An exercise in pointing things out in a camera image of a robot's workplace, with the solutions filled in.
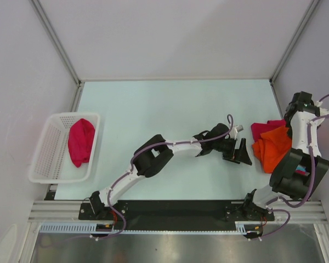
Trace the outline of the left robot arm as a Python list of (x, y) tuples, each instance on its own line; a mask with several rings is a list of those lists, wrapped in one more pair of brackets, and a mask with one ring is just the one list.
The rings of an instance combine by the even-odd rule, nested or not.
[(219, 123), (212, 130), (205, 130), (187, 141), (168, 141), (161, 134), (153, 136), (135, 151), (122, 176), (109, 187), (92, 193), (89, 197), (92, 214), (97, 219), (106, 218), (125, 192), (140, 180), (157, 175), (176, 155), (201, 157), (215, 150), (225, 161), (251, 165), (246, 139), (242, 138), (239, 148), (235, 147), (237, 135), (242, 130), (241, 125), (228, 127)]

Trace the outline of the orange t-shirt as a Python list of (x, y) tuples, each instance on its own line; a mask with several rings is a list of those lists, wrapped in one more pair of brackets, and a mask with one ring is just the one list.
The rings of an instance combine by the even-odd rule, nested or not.
[(292, 140), (287, 132), (287, 127), (278, 127), (262, 133), (261, 138), (252, 145), (254, 156), (260, 161), (265, 173), (271, 174), (291, 149)]

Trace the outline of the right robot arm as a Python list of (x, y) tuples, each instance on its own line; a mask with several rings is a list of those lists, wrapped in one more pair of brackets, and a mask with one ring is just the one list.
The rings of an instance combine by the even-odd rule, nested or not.
[(284, 115), (291, 149), (272, 172), (269, 184), (246, 195), (242, 205), (246, 219), (266, 215), (277, 201), (298, 208), (310, 198), (329, 169), (317, 143), (317, 130), (327, 115), (329, 110), (313, 102), (310, 93), (294, 94)]

